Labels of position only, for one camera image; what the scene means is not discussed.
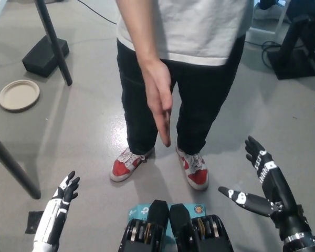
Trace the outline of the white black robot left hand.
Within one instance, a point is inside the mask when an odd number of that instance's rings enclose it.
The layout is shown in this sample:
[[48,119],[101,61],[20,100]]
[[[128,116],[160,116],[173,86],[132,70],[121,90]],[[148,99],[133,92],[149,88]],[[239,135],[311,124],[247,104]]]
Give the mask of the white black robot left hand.
[[59,248],[64,224],[70,203],[78,196],[76,192],[80,177],[71,171],[57,187],[51,200],[47,203],[34,237],[32,252],[52,252]]

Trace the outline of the person's bare right hand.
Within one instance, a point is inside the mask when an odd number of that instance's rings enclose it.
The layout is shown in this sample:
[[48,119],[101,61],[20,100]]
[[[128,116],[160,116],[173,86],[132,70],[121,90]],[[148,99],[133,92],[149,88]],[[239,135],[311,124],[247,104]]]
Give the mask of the person's bare right hand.
[[166,64],[156,59],[141,62],[140,68],[145,83],[148,106],[163,144],[169,147],[171,145],[170,117],[173,104],[169,69]]

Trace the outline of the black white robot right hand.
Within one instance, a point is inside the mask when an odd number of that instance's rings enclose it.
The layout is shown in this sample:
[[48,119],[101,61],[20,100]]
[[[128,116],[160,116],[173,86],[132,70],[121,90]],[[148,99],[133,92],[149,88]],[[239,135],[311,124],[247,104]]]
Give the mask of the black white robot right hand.
[[282,241],[296,234],[310,233],[311,228],[299,211],[293,193],[272,155],[252,136],[245,140],[245,144],[246,158],[256,171],[264,197],[223,186],[220,186],[218,191],[239,207],[271,218],[279,229]]

